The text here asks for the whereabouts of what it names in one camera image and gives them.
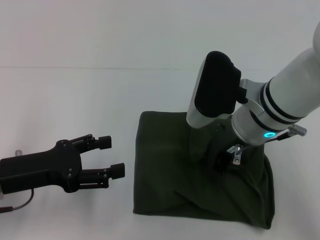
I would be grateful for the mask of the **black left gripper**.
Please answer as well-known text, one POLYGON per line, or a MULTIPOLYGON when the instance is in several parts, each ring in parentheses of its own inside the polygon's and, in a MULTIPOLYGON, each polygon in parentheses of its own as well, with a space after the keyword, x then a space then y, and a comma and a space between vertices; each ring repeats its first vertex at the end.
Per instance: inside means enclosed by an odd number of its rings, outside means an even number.
POLYGON ((107 189, 109 179, 125 177, 125 164, 82 170, 80 154, 111 147, 111 136, 96 139, 88 134, 69 141, 60 140, 48 151, 3 158, 0 160, 1 190, 11 194, 51 185, 62 187, 67 193, 78 189, 107 189))

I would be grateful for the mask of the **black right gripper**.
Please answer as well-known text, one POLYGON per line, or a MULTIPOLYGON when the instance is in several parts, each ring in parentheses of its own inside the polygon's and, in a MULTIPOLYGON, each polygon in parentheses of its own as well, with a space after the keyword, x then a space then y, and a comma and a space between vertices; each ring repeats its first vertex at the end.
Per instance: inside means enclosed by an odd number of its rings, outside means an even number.
POLYGON ((218 135, 217 156, 213 170, 223 174, 230 164, 240 165, 243 162, 244 150, 247 144, 234 133, 232 128, 224 128, 218 135))

